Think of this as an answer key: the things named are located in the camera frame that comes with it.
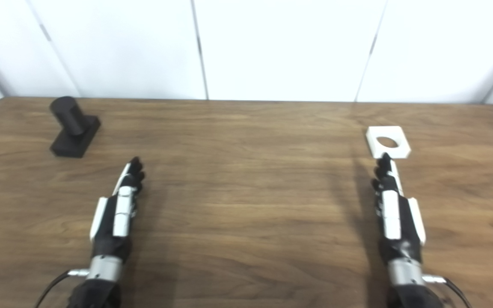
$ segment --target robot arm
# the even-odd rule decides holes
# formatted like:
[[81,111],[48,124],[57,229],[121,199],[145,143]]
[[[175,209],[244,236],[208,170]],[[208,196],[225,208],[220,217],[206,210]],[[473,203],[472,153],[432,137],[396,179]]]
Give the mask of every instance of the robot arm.
[[85,277],[86,280],[74,288],[68,308],[119,308],[121,270],[131,255],[132,242],[129,237],[131,223],[137,213],[136,196],[142,190],[144,173],[138,157],[133,158],[117,181],[111,197],[98,200],[90,240],[92,255],[88,269],[72,269],[57,277],[39,298],[38,307],[47,292],[66,277]]
[[443,303],[426,283],[443,283],[454,289],[470,308],[461,291],[448,279],[422,273],[421,248],[426,233],[415,198],[403,195],[397,165],[383,154],[375,169],[372,186],[376,191],[376,215],[381,238],[380,257],[387,266],[391,290],[389,308],[442,308]]

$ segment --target wooden table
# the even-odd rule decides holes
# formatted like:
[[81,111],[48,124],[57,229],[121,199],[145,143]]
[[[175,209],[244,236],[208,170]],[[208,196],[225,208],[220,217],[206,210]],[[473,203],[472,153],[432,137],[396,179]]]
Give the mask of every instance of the wooden table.
[[0,308],[88,265],[96,201],[135,155],[147,178],[123,308],[383,308],[370,125],[402,126],[413,148],[397,164],[425,271],[493,308],[493,106],[81,99],[102,127],[78,160],[49,152],[50,102],[0,100]]

